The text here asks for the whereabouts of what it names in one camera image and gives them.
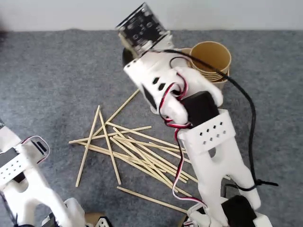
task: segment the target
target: circuit board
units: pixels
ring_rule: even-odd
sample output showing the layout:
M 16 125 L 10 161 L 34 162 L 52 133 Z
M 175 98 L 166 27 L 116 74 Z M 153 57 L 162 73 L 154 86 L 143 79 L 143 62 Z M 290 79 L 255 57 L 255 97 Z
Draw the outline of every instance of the circuit board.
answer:
M 139 56 L 167 34 L 146 3 L 124 19 L 116 29 Z

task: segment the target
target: rectangular hole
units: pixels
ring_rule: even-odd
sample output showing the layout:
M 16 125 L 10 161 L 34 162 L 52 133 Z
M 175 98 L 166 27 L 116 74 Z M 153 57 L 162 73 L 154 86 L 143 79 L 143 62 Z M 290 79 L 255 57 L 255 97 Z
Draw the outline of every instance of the rectangular hole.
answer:
M 38 145 L 37 145 L 35 142 L 33 142 L 33 141 L 32 141 L 32 143 L 33 143 L 34 146 L 40 151 L 40 153 L 41 153 L 42 155 L 44 155 L 43 151 L 38 147 Z
M 43 150 L 44 152 L 47 151 L 47 149 L 43 146 L 43 144 L 42 144 L 41 142 L 38 141 L 37 144 L 39 145 L 40 148 L 42 148 L 42 150 Z

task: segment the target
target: red wire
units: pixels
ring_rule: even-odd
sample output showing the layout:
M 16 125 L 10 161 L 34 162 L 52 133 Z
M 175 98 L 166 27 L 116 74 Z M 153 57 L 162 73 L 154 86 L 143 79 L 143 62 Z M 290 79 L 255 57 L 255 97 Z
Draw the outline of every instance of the red wire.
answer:
M 183 88 L 183 90 L 181 91 L 180 95 L 176 98 L 177 100 L 180 101 L 180 100 L 186 95 L 186 93 L 187 93 L 187 91 L 188 91 L 188 84 L 187 84 L 186 80 L 184 79 L 184 77 L 183 77 L 181 74 L 179 74 L 179 73 L 177 72 L 177 75 L 178 75 L 179 77 L 181 77 L 182 80 L 183 80 L 183 82 L 184 82 L 184 88 Z M 182 171 L 182 166 L 183 166 L 183 163 L 184 163 L 183 152 L 182 152 L 182 149 L 181 149 L 179 140 L 178 140 L 178 132 L 179 132 L 180 129 L 186 129 L 186 128 L 189 128 L 189 126 L 190 126 L 190 123 L 187 123 L 187 124 L 176 124 L 176 123 L 168 124 L 169 122 L 172 121 L 172 119 L 170 119 L 170 118 L 168 118 L 168 119 L 167 119 L 167 118 L 164 118 L 164 117 L 162 116 L 162 114 L 161 114 L 161 108 L 162 108 L 162 106 L 163 106 L 163 104 L 164 104 L 166 95 L 169 93 L 171 87 L 172 87 L 174 84 L 175 84 L 175 83 L 171 83 L 171 84 L 167 87 L 166 91 L 165 91 L 164 94 L 163 94 L 163 97 L 162 97 L 162 99 L 161 99 L 161 102 L 160 102 L 160 104 L 159 104 L 159 114 L 160 114 L 161 118 L 164 120 L 164 123 L 165 123 L 167 126 L 176 129 L 176 130 L 175 130 L 175 140 L 177 141 L 178 146 L 179 146 L 179 149 L 180 149 L 180 162 L 179 162 L 179 165 L 178 165 L 178 168 L 177 168 L 177 172 L 176 172 L 176 177 L 175 177 L 175 180 L 174 180 L 174 183 L 173 183 L 173 190 L 172 190 L 172 191 L 173 191 L 173 195 L 174 195 L 175 197 L 177 197 L 178 199 L 180 199 L 180 200 L 190 200 L 190 201 L 199 202 L 199 203 L 201 203 L 201 204 L 203 204 L 204 206 L 207 207 L 207 205 L 206 205 L 203 201 L 201 201 L 200 199 L 198 199 L 198 198 L 195 198 L 195 197 L 180 197 L 180 196 L 177 196 L 177 195 L 174 193 L 174 188 L 175 188 L 175 186 L 176 186 L 176 184 L 177 184 L 177 182 L 178 182 L 180 173 L 181 173 L 181 171 Z

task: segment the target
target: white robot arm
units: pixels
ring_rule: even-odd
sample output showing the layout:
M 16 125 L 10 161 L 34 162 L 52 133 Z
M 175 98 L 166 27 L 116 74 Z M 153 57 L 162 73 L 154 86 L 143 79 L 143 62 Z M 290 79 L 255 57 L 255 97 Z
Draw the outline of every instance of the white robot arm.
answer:
M 177 136 L 191 160 L 206 204 L 206 215 L 197 212 L 203 204 L 188 210 L 192 223 L 199 227 L 271 227 L 265 215 L 254 212 L 261 205 L 260 198 L 252 174 L 243 163 L 229 113 L 218 110 L 223 103 L 221 91 L 189 68 L 184 57 L 162 51 L 174 48 L 172 36 L 145 3 L 117 29 L 122 43 L 134 56 L 124 71 L 143 93 L 151 110 L 164 121 L 168 118 L 175 125 L 185 126 L 179 127 Z M 216 155 L 210 157 L 208 151 L 213 148 Z M 225 175 L 241 189 L 241 196 L 229 200 L 221 197 Z
M 47 183 L 37 164 L 49 155 L 39 136 L 24 141 L 0 120 L 0 193 L 15 227 L 33 227 L 38 204 L 53 212 L 53 224 L 43 226 L 85 227 L 84 210 L 70 198 L 63 202 Z

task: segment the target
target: black cable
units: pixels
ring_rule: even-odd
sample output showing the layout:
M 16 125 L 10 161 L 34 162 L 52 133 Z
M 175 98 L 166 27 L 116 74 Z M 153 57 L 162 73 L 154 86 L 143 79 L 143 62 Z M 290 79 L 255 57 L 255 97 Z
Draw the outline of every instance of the black cable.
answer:
M 169 61 L 169 66 L 170 66 L 171 69 L 173 68 L 172 65 L 171 65 L 171 64 L 172 64 L 172 61 L 175 60 L 175 59 L 177 59 L 177 58 L 182 58 L 182 59 L 185 59 L 187 62 L 190 62 L 188 58 L 185 58 L 185 57 L 182 57 L 182 56 L 174 57 L 174 58 L 172 58 L 172 59 Z
M 262 185 L 262 184 L 267 184 L 267 185 L 272 185 L 272 186 L 279 186 L 277 183 L 262 181 L 262 180 L 256 178 L 256 172 L 255 172 L 255 166 L 254 166 L 254 160 L 253 160 L 253 149 L 252 149 L 255 126 L 256 126 L 256 108 L 255 108 L 255 105 L 254 105 L 251 97 L 249 96 L 249 94 L 233 78 L 229 77 L 228 75 L 221 72 L 220 70 L 213 67 L 212 65 L 210 65 L 210 64 L 208 64 L 208 63 L 206 63 L 206 62 L 204 62 L 204 61 L 202 61 L 202 60 L 200 60 L 200 59 L 198 59 L 194 56 L 191 56 L 190 54 L 187 54 L 187 53 L 184 53 L 184 52 L 181 52 L 181 51 L 176 51 L 176 50 L 173 50 L 173 49 L 166 49 L 166 50 L 159 50 L 159 51 L 158 50 L 150 50 L 150 51 L 177 53 L 177 54 L 181 54 L 183 56 L 186 56 L 186 57 L 192 59 L 193 61 L 199 62 L 200 64 L 208 67 L 212 71 L 215 71 L 216 73 L 220 74 L 224 79 L 231 82 L 245 96 L 245 98 L 248 100 L 248 102 L 250 104 L 250 108 L 251 108 L 251 124 L 250 124 L 250 136 L 249 136 L 249 143 L 248 143 L 248 154 L 249 154 L 249 161 L 250 161 L 250 171 L 251 171 L 251 175 L 252 175 L 252 178 L 254 180 L 254 183 L 255 183 L 254 187 L 251 188 L 250 190 L 252 190 L 256 186 L 259 186 L 259 185 Z
M 0 191 L 0 196 L 1 196 L 2 200 L 3 200 L 3 204 L 4 204 L 5 209 L 6 209 L 7 213 L 9 214 L 10 220 L 13 222 L 14 227 L 17 227 L 18 226 L 18 222 L 17 222 L 18 215 L 16 215 L 16 217 L 14 216 L 14 214 L 11 211 L 11 209 L 9 207 L 9 204 L 8 204 L 6 198 L 5 198 L 5 195 L 1 191 Z

